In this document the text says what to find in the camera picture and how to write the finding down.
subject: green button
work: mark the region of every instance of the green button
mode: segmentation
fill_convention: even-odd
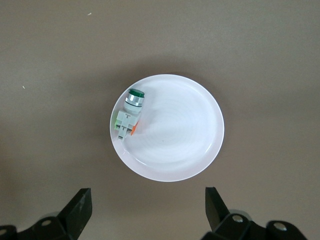
[[[139,98],[144,98],[145,93],[143,91],[140,91],[138,89],[131,88],[129,93],[133,96],[139,97]]]

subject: electrical component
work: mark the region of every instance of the electrical component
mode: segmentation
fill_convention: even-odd
[[[114,129],[118,131],[118,138],[124,140],[127,134],[134,134],[141,115],[145,100],[145,93],[131,88],[125,98],[124,108],[118,112]]]

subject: plate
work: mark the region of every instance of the plate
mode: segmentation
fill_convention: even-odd
[[[145,93],[141,117],[124,141],[114,129],[129,89]],[[117,100],[110,136],[120,159],[137,174],[155,181],[191,178],[216,158],[224,139],[224,119],[217,101],[197,82],[160,74],[131,85]]]

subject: gray table surface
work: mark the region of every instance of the gray table surface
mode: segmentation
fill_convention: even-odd
[[[257,224],[320,226],[320,1],[1,0],[0,225],[20,230],[92,188],[80,240],[197,240],[205,187]],[[119,159],[112,108],[155,74],[191,78],[225,121],[214,162],[180,182]]]

